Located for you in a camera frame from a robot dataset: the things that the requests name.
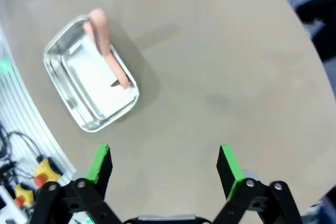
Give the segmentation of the person in denim jacket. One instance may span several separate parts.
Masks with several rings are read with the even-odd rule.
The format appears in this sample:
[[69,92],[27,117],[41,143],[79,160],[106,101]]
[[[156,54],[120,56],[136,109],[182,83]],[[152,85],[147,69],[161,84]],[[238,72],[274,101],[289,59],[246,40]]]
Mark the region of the person in denim jacket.
[[308,26],[322,62],[336,58],[336,0],[287,0],[300,21]]

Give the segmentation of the rectangular stainless steel tray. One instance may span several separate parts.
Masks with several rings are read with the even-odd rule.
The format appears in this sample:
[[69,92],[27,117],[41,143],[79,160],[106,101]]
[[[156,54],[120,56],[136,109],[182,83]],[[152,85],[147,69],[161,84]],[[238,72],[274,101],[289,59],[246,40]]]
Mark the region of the rectangular stainless steel tray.
[[111,47],[130,81],[127,89],[115,84],[116,76],[82,28],[87,20],[87,15],[76,17],[49,42],[44,51],[44,65],[77,124],[86,132],[97,132],[131,111],[140,92],[132,74]]

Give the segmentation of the white ridged base frame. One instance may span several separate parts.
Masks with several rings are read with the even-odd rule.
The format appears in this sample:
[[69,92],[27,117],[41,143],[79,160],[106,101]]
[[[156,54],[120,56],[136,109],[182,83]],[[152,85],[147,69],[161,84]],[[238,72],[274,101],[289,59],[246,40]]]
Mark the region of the white ridged base frame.
[[19,168],[32,174],[37,156],[51,158],[67,184],[76,169],[58,145],[42,119],[16,67],[5,33],[0,25],[0,125],[9,138],[10,156]]

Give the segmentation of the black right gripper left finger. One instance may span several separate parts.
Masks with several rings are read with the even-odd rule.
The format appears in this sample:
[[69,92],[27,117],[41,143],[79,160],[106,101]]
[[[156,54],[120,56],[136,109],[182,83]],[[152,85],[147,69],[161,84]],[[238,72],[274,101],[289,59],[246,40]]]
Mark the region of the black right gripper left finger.
[[68,224],[78,212],[87,213],[93,224],[122,224],[104,200],[112,168],[109,145],[99,145],[85,177],[64,186],[43,185],[30,224]]

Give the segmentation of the yellow emergency stop button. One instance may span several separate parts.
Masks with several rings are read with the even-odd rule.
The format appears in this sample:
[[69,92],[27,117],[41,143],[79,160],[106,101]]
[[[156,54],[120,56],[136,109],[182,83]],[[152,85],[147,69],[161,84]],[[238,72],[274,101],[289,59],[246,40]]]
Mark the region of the yellow emergency stop button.
[[21,208],[32,208],[35,205],[34,191],[27,185],[19,183],[14,187],[14,204]]
[[35,185],[43,187],[47,182],[57,182],[63,173],[50,158],[44,158],[34,169],[34,175]]

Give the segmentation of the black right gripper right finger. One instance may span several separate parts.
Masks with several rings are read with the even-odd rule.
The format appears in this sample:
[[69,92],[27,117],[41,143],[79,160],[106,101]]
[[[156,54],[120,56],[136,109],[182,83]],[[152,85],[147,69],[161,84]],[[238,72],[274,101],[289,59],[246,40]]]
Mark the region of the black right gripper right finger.
[[256,212],[263,224],[302,224],[288,185],[246,177],[229,145],[220,146],[216,168],[226,203],[212,224],[239,224],[247,211]]

